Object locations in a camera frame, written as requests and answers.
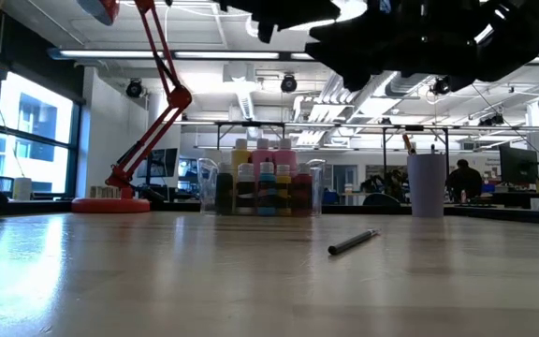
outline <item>glass window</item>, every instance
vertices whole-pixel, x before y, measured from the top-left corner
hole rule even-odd
[[[2,126],[68,143],[72,108],[71,100],[16,74],[1,82]]]
[[[31,178],[33,192],[66,191],[67,157],[68,149],[0,134],[0,176]]]

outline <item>clear plastic container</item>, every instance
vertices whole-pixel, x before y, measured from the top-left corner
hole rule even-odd
[[[198,182],[200,190],[201,212],[205,214],[215,214],[215,198],[217,190],[217,176],[219,174],[218,164],[208,158],[198,159]],[[313,179],[312,189],[312,212],[311,216],[320,215],[322,213],[322,197],[324,194],[323,182],[324,182],[324,166],[325,160],[314,159],[307,162],[309,167],[309,174]],[[251,165],[246,165],[246,173],[232,172],[233,177],[246,176],[248,180],[251,180]],[[238,207],[235,204],[234,214],[239,214]]]

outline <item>window frame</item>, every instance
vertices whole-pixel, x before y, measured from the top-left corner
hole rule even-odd
[[[52,145],[56,147],[62,147],[62,148],[67,149],[68,159],[67,159],[67,167],[66,167],[66,191],[64,193],[35,193],[35,199],[73,198],[76,196],[78,151],[79,151],[79,138],[80,138],[80,120],[81,120],[81,115],[82,115],[83,102],[78,102],[73,99],[70,99],[70,100],[72,101],[73,105],[72,105],[72,117],[71,117],[71,123],[70,123],[70,138],[69,138],[68,143],[64,143],[55,139],[49,139],[49,138],[42,137],[39,135],[34,135],[31,133],[23,132],[16,129],[5,128],[4,126],[0,125],[0,134],[15,136],[17,138],[28,139],[28,140],[37,141],[43,144]]]

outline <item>table surface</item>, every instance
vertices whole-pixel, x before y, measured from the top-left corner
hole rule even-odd
[[[337,257],[328,246],[382,235]],[[539,336],[539,226],[447,217],[0,219],[0,336]]]

